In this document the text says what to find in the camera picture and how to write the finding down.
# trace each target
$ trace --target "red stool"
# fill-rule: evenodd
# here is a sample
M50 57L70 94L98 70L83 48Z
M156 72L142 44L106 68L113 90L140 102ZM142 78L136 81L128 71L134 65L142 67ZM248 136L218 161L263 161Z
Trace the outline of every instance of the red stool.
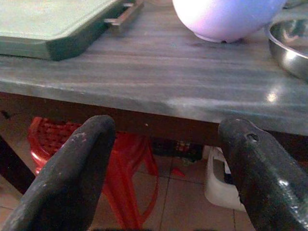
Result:
M38 174L80 124L55 122L35 117L28 132L31 156ZM139 213L132 176L145 162L149 174L156 176L156 187L152 200L143 214ZM142 229L151 213L158 194L158 169L151 144L147 137L118 132L107 168L103 192L124 229Z

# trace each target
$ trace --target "gray table top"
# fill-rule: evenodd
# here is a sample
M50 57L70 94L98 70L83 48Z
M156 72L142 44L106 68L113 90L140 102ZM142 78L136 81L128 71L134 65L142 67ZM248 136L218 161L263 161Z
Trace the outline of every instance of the gray table top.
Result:
M200 40L169 0L148 0L122 37L104 33L60 62L0 56L0 91L308 135L308 83L272 59L263 30L233 44ZM277 19L307 17L308 6Z

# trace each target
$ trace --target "metal bowl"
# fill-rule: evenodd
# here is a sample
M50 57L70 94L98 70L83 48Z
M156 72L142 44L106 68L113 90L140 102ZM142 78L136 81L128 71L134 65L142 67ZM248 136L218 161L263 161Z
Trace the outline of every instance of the metal bowl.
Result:
M279 65L308 81L308 19L272 24L266 34L270 52Z

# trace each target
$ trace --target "white container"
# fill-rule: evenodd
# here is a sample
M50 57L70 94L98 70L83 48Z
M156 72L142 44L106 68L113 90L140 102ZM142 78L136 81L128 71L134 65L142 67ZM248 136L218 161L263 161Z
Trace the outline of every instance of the white container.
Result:
M268 24L287 0L173 0L180 20L201 39L233 42Z
M213 148L207 161L205 197L214 205L246 212L234 185L223 181L223 163L227 164L221 149Z

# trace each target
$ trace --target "table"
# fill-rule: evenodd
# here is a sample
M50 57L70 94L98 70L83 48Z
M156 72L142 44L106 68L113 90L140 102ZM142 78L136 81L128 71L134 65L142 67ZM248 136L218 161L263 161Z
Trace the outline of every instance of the table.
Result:
M275 20L307 12L284 10ZM106 32L76 58L0 56L0 91L33 115L84 122L109 114L120 130L212 146L219 122L240 116L307 159L308 83L277 66L263 30L232 44L206 42L179 21L171 0L148 0L126 33Z

